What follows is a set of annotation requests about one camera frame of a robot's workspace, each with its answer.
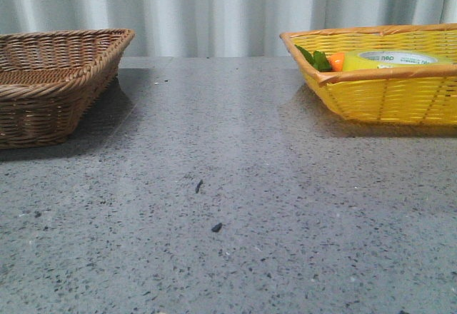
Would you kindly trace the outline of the yellow packing tape roll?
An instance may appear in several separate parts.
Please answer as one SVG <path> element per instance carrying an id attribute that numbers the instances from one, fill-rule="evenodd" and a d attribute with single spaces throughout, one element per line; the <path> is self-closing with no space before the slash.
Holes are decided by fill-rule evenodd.
<path id="1" fill-rule="evenodd" d="M 404 50 L 355 50 L 344 53 L 342 71 L 451 65 L 447 57 Z"/>

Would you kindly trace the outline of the orange toy carrot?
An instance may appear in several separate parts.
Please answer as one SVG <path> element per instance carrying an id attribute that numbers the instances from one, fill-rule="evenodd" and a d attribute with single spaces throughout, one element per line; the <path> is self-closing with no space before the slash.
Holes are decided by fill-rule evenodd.
<path id="1" fill-rule="evenodd" d="M 322 51 L 309 52 L 301 46 L 296 48 L 301 52 L 305 60 L 320 72 L 338 72 L 343 70 L 345 53 L 327 55 Z"/>

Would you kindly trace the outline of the white pleated curtain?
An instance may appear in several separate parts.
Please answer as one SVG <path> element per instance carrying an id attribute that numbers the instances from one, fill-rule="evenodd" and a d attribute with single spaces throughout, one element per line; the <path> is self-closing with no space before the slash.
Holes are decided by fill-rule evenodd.
<path id="1" fill-rule="evenodd" d="M 1 0 L 1 32 L 128 28 L 130 57 L 283 56 L 286 31 L 456 21 L 456 0 Z"/>

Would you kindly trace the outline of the brown wicker basket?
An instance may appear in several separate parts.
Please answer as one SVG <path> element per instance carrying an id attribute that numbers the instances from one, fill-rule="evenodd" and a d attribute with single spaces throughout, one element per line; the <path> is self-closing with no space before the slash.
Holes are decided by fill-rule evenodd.
<path id="1" fill-rule="evenodd" d="M 132 29 L 1 35 L 1 148 L 64 142 L 134 37 Z"/>

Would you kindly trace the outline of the yellow woven basket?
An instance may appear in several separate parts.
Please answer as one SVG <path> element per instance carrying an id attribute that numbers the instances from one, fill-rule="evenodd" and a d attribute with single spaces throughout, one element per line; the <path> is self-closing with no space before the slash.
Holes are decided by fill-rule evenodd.
<path id="1" fill-rule="evenodd" d="M 366 123 L 456 125 L 456 24 L 388 25 L 280 35 L 308 87 L 340 117 Z M 320 72 L 301 49 L 328 55 L 406 50 L 447 57 L 449 65 Z"/>

